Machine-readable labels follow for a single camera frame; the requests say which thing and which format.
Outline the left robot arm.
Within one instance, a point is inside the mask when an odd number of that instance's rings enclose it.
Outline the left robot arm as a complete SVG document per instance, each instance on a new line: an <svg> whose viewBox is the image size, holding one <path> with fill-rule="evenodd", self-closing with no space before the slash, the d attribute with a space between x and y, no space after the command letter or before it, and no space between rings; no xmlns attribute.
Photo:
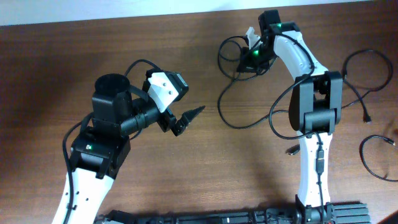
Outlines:
<svg viewBox="0 0 398 224"><path fill-rule="evenodd" d="M189 87L178 72L153 68L142 88L127 75L109 73L95 82L93 111L74 127L79 130L71 151L64 152L67 167L63 196L54 223L93 223L111 190L131 141L157 123L163 132L181 135L203 110L188 110L177 119L169 106L183 98Z"/></svg>

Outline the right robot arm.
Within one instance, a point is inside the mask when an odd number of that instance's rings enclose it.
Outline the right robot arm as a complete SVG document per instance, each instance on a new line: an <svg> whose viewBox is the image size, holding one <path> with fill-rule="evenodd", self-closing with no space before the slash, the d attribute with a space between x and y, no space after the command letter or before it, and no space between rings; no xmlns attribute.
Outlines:
<svg viewBox="0 0 398 224"><path fill-rule="evenodd" d="M294 223L332 223L328 193L328 150L341 119L343 77L314 57L294 22L282 22L276 10L258 17L261 33L250 27L237 72L260 74L280 58L294 84L288 91L288 114L300 146L300 185L295 196Z"/></svg>

